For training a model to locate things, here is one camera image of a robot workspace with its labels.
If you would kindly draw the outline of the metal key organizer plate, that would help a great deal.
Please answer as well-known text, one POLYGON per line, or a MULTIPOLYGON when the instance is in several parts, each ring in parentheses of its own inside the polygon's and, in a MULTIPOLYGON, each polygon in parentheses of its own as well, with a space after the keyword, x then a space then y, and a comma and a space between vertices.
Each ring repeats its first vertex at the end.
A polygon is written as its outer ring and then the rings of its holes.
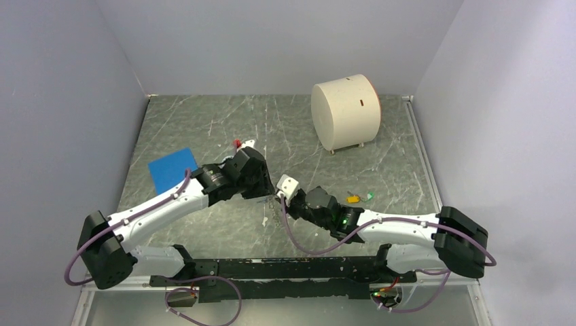
POLYGON ((281 208, 275 196, 266 196, 260 200, 265 205, 265 216, 270 217, 275 223, 281 222, 281 208))

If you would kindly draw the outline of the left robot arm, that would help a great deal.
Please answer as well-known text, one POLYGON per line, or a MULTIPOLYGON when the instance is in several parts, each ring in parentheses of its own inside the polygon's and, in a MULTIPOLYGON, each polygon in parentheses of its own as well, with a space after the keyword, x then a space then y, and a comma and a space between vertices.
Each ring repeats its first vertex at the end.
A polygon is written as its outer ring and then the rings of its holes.
POLYGON ((158 276, 186 285, 195 277, 196 262, 185 247, 146 247, 143 242, 174 221, 236 194, 250 200, 270 196, 274 186, 265 157, 242 145, 233 156, 196 170, 186 168, 176 186, 136 207, 104 216, 89 214, 73 261, 81 259, 98 289, 110 289, 129 276, 158 276))

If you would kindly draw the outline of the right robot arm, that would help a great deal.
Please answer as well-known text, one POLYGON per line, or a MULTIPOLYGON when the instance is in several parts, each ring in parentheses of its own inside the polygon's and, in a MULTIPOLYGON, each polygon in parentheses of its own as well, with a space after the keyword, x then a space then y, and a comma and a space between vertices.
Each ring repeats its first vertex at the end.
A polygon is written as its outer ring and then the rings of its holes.
POLYGON ((374 275, 389 282, 408 272, 447 270, 466 278, 482 278, 496 264, 487 251, 488 231, 452 206, 426 215, 386 214, 340 204, 322 187, 305 192, 280 185, 276 191, 283 219, 303 219, 327 230, 337 243, 305 249, 309 255, 332 252, 344 244, 376 243, 384 252, 374 262, 374 275))

